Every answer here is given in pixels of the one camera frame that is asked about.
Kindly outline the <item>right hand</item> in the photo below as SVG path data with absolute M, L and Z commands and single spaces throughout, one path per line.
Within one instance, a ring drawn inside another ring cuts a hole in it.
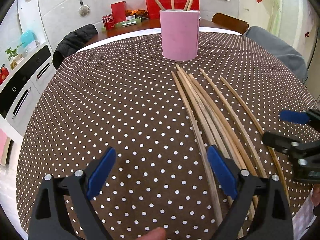
M 320 216 L 320 185 L 315 184 L 312 189 L 311 201 L 314 205 L 313 214 L 316 217 Z

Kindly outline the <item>left hand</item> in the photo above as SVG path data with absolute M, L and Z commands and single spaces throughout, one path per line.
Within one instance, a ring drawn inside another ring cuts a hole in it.
M 137 240 L 166 240 L 166 231 L 164 228 L 158 227 L 146 235 L 138 237 Z

